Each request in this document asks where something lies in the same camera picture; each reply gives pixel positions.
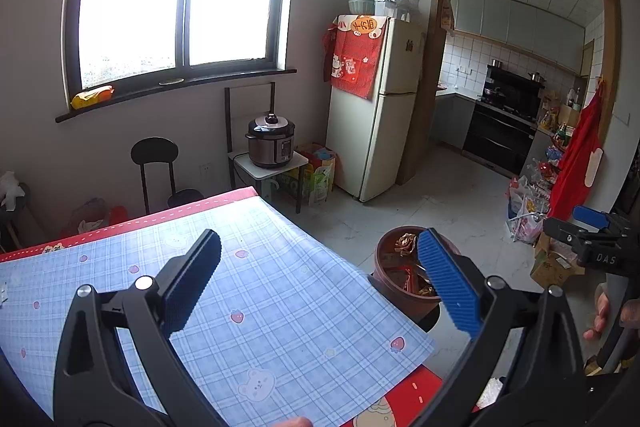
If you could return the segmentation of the person right hand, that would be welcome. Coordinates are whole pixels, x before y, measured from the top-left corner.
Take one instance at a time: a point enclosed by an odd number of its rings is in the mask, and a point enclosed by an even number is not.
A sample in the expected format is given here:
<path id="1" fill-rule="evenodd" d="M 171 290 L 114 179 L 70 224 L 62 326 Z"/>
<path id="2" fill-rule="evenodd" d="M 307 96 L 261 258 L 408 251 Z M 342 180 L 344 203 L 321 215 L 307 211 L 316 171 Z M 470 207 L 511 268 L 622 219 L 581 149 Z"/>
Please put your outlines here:
<path id="1" fill-rule="evenodd" d="M 597 340 L 608 325 L 611 314 L 611 303 L 605 285 L 599 285 L 596 291 L 596 315 L 592 325 L 582 334 L 585 340 Z M 638 329 L 640 322 L 640 303 L 638 299 L 627 301 L 620 311 L 620 325 L 625 329 Z"/>

